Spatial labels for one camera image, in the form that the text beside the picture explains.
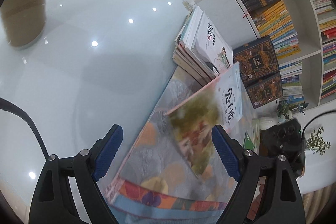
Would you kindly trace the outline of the stack of books under top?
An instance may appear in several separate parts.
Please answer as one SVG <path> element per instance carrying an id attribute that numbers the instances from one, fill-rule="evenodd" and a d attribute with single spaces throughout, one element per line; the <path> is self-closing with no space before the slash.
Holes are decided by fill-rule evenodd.
<path id="1" fill-rule="evenodd" d="M 198 83 L 205 86 L 215 79 L 217 69 L 198 53 L 195 42 L 204 12 L 197 6 L 185 18 L 184 24 L 175 38 L 173 61 Z"/>

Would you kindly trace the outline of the green cover book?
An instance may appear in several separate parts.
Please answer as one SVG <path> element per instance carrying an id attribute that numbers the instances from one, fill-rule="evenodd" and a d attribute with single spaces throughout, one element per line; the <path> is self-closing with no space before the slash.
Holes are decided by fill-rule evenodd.
<path id="1" fill-rule="evenodd" d="M 260 122 L 259 119 L 253 119 L 252 125 L 250 126 L 249 130 L 245 131 L 243 148 L 250 149 L 254 151 L 256 154 L 259 153 L 260 148 Z"/>

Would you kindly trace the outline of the lower dark ornate book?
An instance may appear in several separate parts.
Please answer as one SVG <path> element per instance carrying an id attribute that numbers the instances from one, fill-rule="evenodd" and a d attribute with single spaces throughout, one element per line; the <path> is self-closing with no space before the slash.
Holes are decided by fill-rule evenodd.
<path id="1" fill-rule="evenodd" d="M 280 72 L 265 76 L 246 86 L 254 109 L 262 107 L 283 96 Z"/>

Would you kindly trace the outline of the yellow spine book row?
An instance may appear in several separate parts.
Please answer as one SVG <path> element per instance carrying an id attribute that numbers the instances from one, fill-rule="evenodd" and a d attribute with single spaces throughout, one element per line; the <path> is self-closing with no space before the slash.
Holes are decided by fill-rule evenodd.
<path id="1" fill-rule="evenodd" d="M 283 0 L 251 12 L 251 17 L 260 36 L 270 36 L 279 60 L 301 51 L 298 33 Z"/>

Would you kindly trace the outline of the grey leaf-pattern tablecloth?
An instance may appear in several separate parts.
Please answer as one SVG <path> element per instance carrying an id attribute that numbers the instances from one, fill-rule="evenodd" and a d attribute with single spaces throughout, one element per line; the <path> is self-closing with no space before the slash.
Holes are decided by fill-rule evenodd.
<path id="1" fill-rule="evenodd" d="M 202 176 L 195 176 L 181 154 L 167 112 L 202 86 L 177 68 L 140 131 L 104 198 L 120 223 L 215 223 L 236 182 L 215 149 Z M 241 86 L 242 118 L 227 132 L 241 145 L 255 117 Z"/>

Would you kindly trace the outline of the white ceramic vase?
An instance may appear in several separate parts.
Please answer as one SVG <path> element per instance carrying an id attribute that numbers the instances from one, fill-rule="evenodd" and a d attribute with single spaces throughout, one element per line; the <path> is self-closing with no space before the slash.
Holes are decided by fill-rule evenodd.
<path id="1" fill-rule="evenodd" d="M 277 117 L 260 117 L 259 118 L 259 129 L 260 130 L 267 130 L 276 125 L 278 125 Z"/>

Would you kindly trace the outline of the white illustrated top book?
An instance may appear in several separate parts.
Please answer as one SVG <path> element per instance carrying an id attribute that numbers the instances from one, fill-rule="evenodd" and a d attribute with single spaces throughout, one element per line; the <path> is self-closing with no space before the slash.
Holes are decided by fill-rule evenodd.
<path id="1" fill-rule="evenodd" d="M 212 79 L 227 71 L 234 63 L 232 47 L 199 7 L 191 13 L 180 42 L 190 57 Z"/>

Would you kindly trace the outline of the blue artificial flowers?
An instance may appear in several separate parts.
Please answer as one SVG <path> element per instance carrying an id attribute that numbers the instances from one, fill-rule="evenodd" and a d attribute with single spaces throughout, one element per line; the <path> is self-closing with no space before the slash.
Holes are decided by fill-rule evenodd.
<path id="1" fill-rule="evenodd" d="M 293 119 L 293 114 L 305 114 L 305 109 L 309 106 L 304 100 L 289 97 L 287 100 L 281 100 L 277 105 L 277 116 L 279 124 L 285 123 Z"/>

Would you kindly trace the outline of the upper dark ornate book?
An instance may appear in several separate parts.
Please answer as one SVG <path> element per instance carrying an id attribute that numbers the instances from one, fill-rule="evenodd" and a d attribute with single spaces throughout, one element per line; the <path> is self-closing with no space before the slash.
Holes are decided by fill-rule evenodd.
<path id="1" fill-rule="evenodd" d="M 246 43 L 233 50 L 234 62 L 240 64 L 241 79 L 245 85 L 254 83 L 279 70 L 278 60 L 269 35 Z"/>

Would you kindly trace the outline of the black right-hand gripper device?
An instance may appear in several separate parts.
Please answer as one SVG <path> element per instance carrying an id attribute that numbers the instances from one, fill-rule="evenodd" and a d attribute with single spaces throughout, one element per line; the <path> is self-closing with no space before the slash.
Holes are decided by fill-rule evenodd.
<path id="1" fill-rule="evenodd" d="M 295 177 L 304 175 L 306 140 L 301 125 L 293 118 L 282 124 L 260 126 L 259 155 L 284 155 Z"/>

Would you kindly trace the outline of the white bookshelf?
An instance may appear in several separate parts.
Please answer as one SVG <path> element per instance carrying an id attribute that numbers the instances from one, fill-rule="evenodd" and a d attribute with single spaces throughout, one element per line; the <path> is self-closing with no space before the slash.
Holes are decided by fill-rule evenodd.
<path id="1" fill-rule="evenodd" d="M 262 37 L 253 21 L 252 14 L 242 0 L 195 0 L 209 16 L 224 40 L 237 48 Z M 298 39 L 300 51 L 286 56 L 278 62 L 281 66 L 301 61 L 303 73 L 300 81 L 303 96 L 310 109 L 335 101 L 335 94 L 322 97 L 323 75 L 335 69 L 335 65 L 323 64 L 322 38 L 318 16 L 312 0 L 283 0 L 286 17 L 285 26 L 280 30 L 280 38 L 286 31 Z"/>

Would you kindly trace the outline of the green sprig plant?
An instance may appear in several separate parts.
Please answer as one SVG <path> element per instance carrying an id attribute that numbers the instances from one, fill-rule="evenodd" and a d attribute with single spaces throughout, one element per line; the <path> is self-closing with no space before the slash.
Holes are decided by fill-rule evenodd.
<path id="1" fill-rule="evenodd" d="M 317 130 L 314 129 L 311 132 L 309 139 L 306 141 L 307 151 L 312 151 L 313 154 L 317 153 L 319 156 L 322 156 L 328 149 L 330 149 L 331 143 L 324 140 L 322 136 L 323 133 L 323 126 L 320 126 Z"/>

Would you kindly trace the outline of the pink cover book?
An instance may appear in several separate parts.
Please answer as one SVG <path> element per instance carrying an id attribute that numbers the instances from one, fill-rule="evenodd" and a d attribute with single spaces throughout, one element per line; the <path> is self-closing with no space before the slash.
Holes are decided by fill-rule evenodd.
<path id="1" fill-rule="evenodd" d="M 181 154 L 195 176 L 202 176 L 215 147 L 214 126 L 230 132 L 242 118 L 242 83 L 239 63 L 167 112 Z"/>

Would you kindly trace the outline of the dark ornate book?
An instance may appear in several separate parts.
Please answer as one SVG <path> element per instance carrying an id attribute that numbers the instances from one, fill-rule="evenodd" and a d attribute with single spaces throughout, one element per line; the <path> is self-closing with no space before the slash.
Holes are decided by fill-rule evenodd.
<path id="1" fill-rule="evenodd" d="M 246 86 L 254 109 L 262 107 L 283 96 L 280 72 L 265 76 Z"/>
<path id="2" fill-rule="evenodd" d="M 245 85 L 254 83 L 279 70 L 278 60 L 269 35 L 246 43 L 233 50 L 234 62 L 240 64 L 241 79 Z"/>

